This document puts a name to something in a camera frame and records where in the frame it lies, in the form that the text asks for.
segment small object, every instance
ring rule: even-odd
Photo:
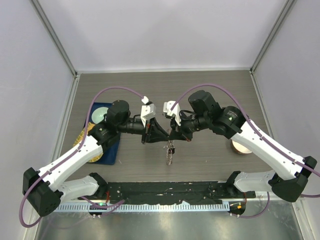
[[[104,115],[108,112],[108,107],[102,106],[93,111],[91,115],[92,122],[94,124],[100,123],[105,117]]]
[[[245,146],[241,145],[240,143],[237,143],[236,141],[231,141],[231,148],[237,153],[237,154],[251,154],[252,151],[250,151]]]
[[[170,135],[171,129],[167,129],[166,132]],[[170,166],[173,162],[172,155],[175,153],[174,141],[169,140],[163,148],[165,147],[166,147],[166,164]]]

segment metal frame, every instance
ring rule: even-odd
[[[51,162],[55,161],[60,156],[62,146],[64,143],[64,139],[65,139],[65,135],[66,135],[66,131],[67,131],[67,127],[68,127],[68,122],[69,122],[72,106],[74,104],[74,100],[75,100],[75,96],[76,96],[76,92],[77,92],[77,88],[78,88],[78,84],[79,84],[79,79],[80,79],[80,75],[77,75],[72,82],[70,92],[68,95],[69,97],[68,97],[68,100],[67,100],[66,105],[64,107],[63,116],[62,116],[62,119],[61,119],[61,122],[59,125],[60,126],[59,132],[58,132],[56,144],[55,144],[55,147],[54,147],[54,150],[52,153]]]
[[[297,0],[287,0],[286,3],[284,4],[278,18],[276,19],[271,32],[269,33],[268,37],[264,41],[264,44],[256,57],[250,71],[254,73],[261,61],[261,59],[264,57],[266,51],[268,50],[270,44],[273,42],[275,39],[275,36],[277,35],[279,29],[281,28],[282,24],[284,23],[285,19],[287,18],[288,14],[290,13],[291,9],[295,5]]]
[[[158,72],[202,72],[202,71],[249,71],[250,67],[204,67],[204,68],[159,68],[123,69],[102,71],[78,71],[78,74],[116,74],[116,73],[158,73]]]
[[[59,128],[58,128],[59,132],[57,135],[56,144],[55,144],[54,150],[51,154],[51,156],[52,156],[51,162],[55,161],[60,156],[62,146],[64,143],[64,138],[65,138],[66,131],[67,131],[69,117],[71,114],[72,106],[74,104],[74,100],[75,100],[75,96],[76,96],[76,92],[77,92],[77,88],[78,88],[79,79],[80,79],[80,75],[77,75],[73,79],[72,85],[70,87],[70,92],[68,94],[68,100],[65,104],[64,113],[63,113],[63,116],[61,118]],[[37,212],[34,209],[32,209],[30,211],[29,223],[34,223],[38,217],[39,217],[39,215],[37,214]],[[38,229],[38,224],[34,227],[27,228],[25,230],[25,235],[24,235],[23,239],[24,240],[34,240],[36,237],[37,229]]]
[[[69,59],[63,45],[61,44],[56,32],[54,31],[50,21],[48,20],[48,17],[46,16],[41,4],[39,3],[39,0],[29,0],[32,4],[32,6],[34,7],[37,15],[39,16],[40,20],[42,21],[44,27],[46,28],[49,36],[51,37],[52,41],[54,42],[55,46],[57,47],[57,50],[59,51],[59,53],[61,54],[63,60],[65,61],[66,65],[68,66],[69,70],[71,71],[74,80],[72,83],[72,86],[70,88],[70,92],[69,92],[69,97],[67,100],[67,103],[65,105],[65,109],[64,109],[64,114],[63,117],[61,119],[60,122],[60,128],[59,128],[59,132],[57,135],[57,140],[56,140],[56,145],[55,148],[53,150],[52,153],[52,161],[54,161],[55,159],[57,159],[60,156],[61,153],[61,149],[63,146],[63,141],[65,138],[65,134],[66,134],[66,130],[67,130],[67,126],[68,126],[68,121],[69,121],[69,117],[71,114],[71,110],[72,110],[72,106],[73,106],[73,102],[75,99],[75,95],[76,95],[76,91],[77,91],[77,87],[78,87],[78,83],[79,83],[79,78],[80,75],[82,73],[93,73],[92,71],[80,71],[77,72],[71,62],[71,60]],[[270,47],[271,43],[273,42],[273,40],[275,39],[275,36],[277,35],[278,31],[280,30],[283,22],[285,21],[286,17],[288,16],[288,14],[290,13],[292,7],[294,6],[294,4],[296,3],[297,0],[287,0],[286,3],[284,4],[277,20],[275,21],[272,30],[270,32],[270,34],[268,35],[267,39],[265,40],[259,54],[257,55],[252,67],[249,68],[245,68],[245,67],[239,67],[239,68],[173,68],[173,69],[132,69],[132,70],[110,70],[110,71],[95,71],[94,73],[134,73],[134,72],[188,72],[188,71],[226,71],[226,70],[250,70],[250,74],[251,74],[251,78],[252,78],[252,83],[253,86],[255,88],[257,97],[258,97],[258,101],[263,113],[263,117],[264,120],[266,122],[267,125],[267,129],[269,132],[269,135],[272,138],[276,138],[274,136],[274,133],[272,131],[271,128],[271,124],[270,124],[270,120],[268,119],[268,115],[264,106],[264,101],[263,101],[263,97],[261,96],[261,91],[259,89],[259,85],[256,81],[256,76],[255,76],[255,71],[258,67],[258,65],[260,64],[262,58],[264,57],[265,53],[267,52],[268,48]],[[278,200],[279,198],[277,196],[274,196],[273,194],[271,194],[272,198],[271,200]],[[248,199],[248,200],[252,200],[252,201],[256,201],[258,199],[262,199],[265,198],[263,196],[263,193],[260,193],[260,196],[258,196],[257,199]],[[297,202],[293,203],[293,208],[295,210],[295,215],[297,217],[300,229],[302,231],[303,237],[305,239],[315,239],[315,236],[313,235],[312,229],[311,229],[311,225],[308,221],[308,216],[306,214],[305,211],[305,207],[304,207],[304,201],[303,199],[298,199]],[[34,210],[32,210],[31,215],[30,215],[30,222],[34,222],[37,219],[37,214]],[[25,236],[24,239],[25,240],[33,240],[36,236],[36,232],[37,232],[37,226],[32,227],[32,228],[28,228],[25,232]]]
[[[37,15],[39,16],[41,22],[44,25],[44,28],[47,30],[49,36],[51,37],[54,45],[56,46],[57,50],[61,54],[61,57],[65,61],[66,65],[68,66],[70,72],[72,73],[73,77],[77,76],[77,71],[75,70],[72,62],[70,61],[70,58],[68,57],[64,47],[62,46],[54,28],[52,27],[47,15],[45,14],[45,11],[41,7],[41,4],[38,0],[29,0],[32,6],[34,7],[34,10],[36,11]]]

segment round object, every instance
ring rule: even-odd
[[[104,115],[108,112],[108,108],[105,106],[99,107],[93,111],[91,118],[94,124],[100,123],[104,119]]]
[[[237,154],[251,154],[252,151],[250,151],[245,146],[241,145],[240,143],[237,143],[236,141],[231,142],[232,148]]]

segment gray table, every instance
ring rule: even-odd
[[[102,88],[124,86],[149,97],[157,106],[157,120],[166,129],[170,120],[162,116],[163,103],[176,100],[186,89],[200,83],[215,83],[228,89],[243,105],[248,115],[264,131],[267,127],[249,71],[179,71],[82,74],[74,99],[62,153],[72,147],[81,132],[94,95]],[[205,87],[222,107],[234,105],[223,92]],[[126,100],[131,113],[139,114],[141,101],[124,90],[107,91],[98,102],[112,103]],[[181,109],[191,110],[188,97]],[[116,163],[113,166],[88,163],[70,179],[83,178],[97,172],[107,181],[213,181],[226,180],[233,171],[263,172],[270,170],[255,155],[238,155],[230,148],[230,141],[210,130],[196,132],[191,142],[175,141],[173,164],[166,165],[164,142],[141,144],[141,136],[122,134]]]

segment metal floor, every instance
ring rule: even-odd
[[[88,107],[94,95],[110,86],[124,86],[146,95],[157,107],[157,120],[166,130],[169,119],[162,116],[164,102],[176,100],[185,90],[200,83],[215,83],[229,90],[243,105],[247,114],[264,131],[267,127],[249,71],[179,71],[82,74],[79,80],[70,115],[62,153],[69,150],[81,132]],[[226,107],[234,105],[220,90],[205,87],[213,97]],[[111,90],[97,102],[112,103],[126,100],[131,114],[139,114],[141,101],[130,92]],[[191,110],[186,96],[181,109]],[[166,165],[166,143],[141,144],[141,136],[122,134],[116,163],[113,166],[88,163],[71,176],[71,180],[97,172],[109,182],[158,181],[223,181],[233,171],[264,172],[270,170],[255,155],[238,155],[230,142],[210,130],[196,132],[191,142],[175,141],[173,164]]]
[[[259,213],[266,201],[248,201],[246,215]],[[88,213],[52,213],[42,219],[35,240],[302,240],[292,204],[273,200],[253,219],[227,212],[112,213],[86,219]]]

